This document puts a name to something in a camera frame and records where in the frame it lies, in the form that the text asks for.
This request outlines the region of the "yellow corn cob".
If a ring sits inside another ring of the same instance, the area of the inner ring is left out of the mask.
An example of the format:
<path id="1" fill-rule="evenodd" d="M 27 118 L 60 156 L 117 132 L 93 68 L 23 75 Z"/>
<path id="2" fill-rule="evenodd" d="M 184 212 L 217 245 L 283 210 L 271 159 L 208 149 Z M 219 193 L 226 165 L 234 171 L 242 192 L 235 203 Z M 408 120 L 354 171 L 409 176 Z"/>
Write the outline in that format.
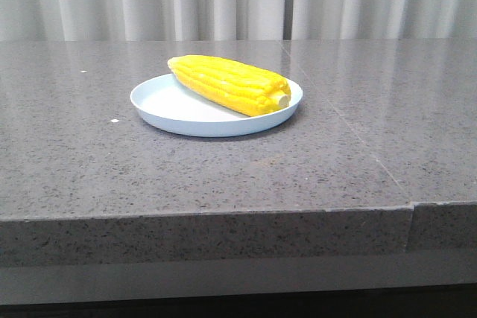
<path id="1" fill-rule="evenodd" d="M 193 92 L 250 117 L 277 112 L 291 102 L 285 77 L 239 61 L 190 54 L 172 57 L 168 67 Z"/>

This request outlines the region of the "light blue round plate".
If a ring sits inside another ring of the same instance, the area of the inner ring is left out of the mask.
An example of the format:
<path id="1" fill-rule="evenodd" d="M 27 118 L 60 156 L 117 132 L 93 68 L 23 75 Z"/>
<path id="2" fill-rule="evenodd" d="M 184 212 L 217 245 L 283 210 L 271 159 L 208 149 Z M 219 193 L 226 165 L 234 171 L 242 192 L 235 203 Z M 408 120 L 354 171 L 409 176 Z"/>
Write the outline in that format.
<path id="1" fill-rule="evenodd" d="M 130 101 L 148 124 L 170 133 L 196 137 L 232 137 L 259 133 L 287 121 L 303 98 L 290 80 L 290 105 L 267 115 L 249 117 L 211 102 L 179 83 L 173 74 L 146 80 L 130 93 Z"/>

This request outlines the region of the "white curtain left panel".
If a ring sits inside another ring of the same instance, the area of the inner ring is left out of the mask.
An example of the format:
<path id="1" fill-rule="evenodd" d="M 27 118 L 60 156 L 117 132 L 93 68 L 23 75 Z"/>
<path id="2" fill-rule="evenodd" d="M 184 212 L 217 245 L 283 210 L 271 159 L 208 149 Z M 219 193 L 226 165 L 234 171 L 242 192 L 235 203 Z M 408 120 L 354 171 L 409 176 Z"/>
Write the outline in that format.
<path id="1" fill-rule="evenodd" d="M 290 0 L 1 0 L 1 39 L 281 39 Z"/>

